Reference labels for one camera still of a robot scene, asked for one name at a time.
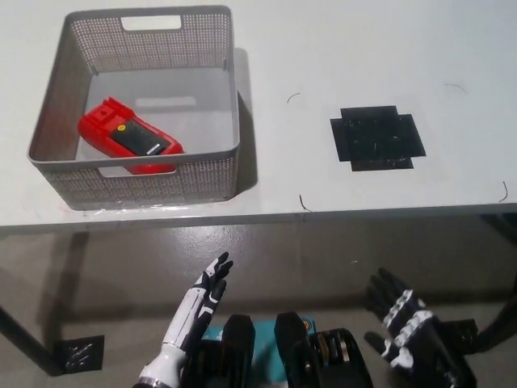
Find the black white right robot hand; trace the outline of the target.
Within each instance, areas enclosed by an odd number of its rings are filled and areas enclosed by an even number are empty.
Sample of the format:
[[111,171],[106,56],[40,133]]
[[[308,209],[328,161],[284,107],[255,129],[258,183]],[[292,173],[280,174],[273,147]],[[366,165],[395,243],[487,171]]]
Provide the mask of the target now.
[[390,334],[364,340],[414,387],[476,387],[468,362],[442,332],[442,322],[416,292],[386,268],[370,276],[367,310]]

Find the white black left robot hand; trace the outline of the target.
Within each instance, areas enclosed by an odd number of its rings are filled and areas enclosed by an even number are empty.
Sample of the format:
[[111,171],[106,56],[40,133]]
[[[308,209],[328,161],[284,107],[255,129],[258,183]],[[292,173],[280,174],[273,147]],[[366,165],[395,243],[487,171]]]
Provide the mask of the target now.
[[212,321],[232,266],[225,252],[201,272],[179,304],[158,355],[140,372],[135,387],[180,386],[182,370]]

